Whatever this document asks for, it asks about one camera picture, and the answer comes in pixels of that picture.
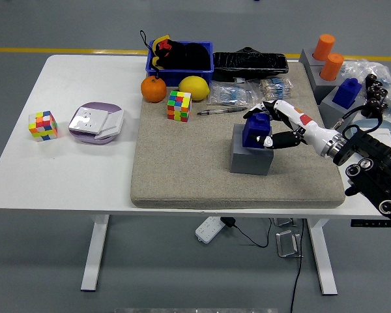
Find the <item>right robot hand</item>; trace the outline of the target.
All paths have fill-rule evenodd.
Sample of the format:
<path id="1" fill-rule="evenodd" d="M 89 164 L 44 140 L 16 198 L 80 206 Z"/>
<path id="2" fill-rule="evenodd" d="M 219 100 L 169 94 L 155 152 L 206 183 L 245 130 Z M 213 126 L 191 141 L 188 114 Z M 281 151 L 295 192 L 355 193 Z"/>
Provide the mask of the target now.
<path id="1" fill-rule="evenodd" d="M 265 149 L 284 149 L 300 143 L 311 145 L 322 157 L 332 157 L 332 152 L 343 142 L 338 131 L 320 127 L 311 117 L 284 100 L 263 101 L 247 111 L 243 118 L 264 112 L 271 121 L 282 121 L 290 130 L 266 136 L 249 135 L 249 139 Z"/>

